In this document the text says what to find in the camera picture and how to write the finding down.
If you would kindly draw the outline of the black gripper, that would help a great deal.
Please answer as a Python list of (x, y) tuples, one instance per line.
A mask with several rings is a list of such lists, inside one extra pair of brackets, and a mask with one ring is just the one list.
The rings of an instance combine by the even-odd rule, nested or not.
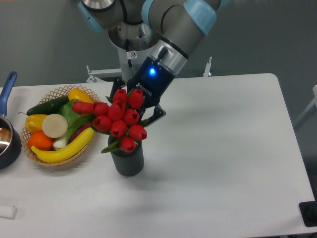
[[(160, 98), (171, 84), (175, 76), (163, 66), (156, 64), (155, 60), (147, 57), (137, 73), (128, 80), (127, 89), (142, 89), (145, 97), (144, 108), (154, 107), (153, 114), (140, 121), (141, 126), (150, 126), (166, 115), (166, 111), (160, 106)], [(110, 98), (113, 98), (117, 89), (124, 87), (126, 83), (122, 79), (115, 79), (112, 84)]]

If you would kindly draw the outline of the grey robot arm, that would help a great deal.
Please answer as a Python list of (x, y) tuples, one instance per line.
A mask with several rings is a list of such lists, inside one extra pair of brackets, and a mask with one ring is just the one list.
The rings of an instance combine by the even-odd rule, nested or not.
[(190, 54), (215, 24), (225, 0), (81, 0), (78, 9), (95, 32), (107, 31), (117, 48), (122, 78), (112, 90), (141, 89), (154, 113), (149, 126), (165, 115), (160, 98)]

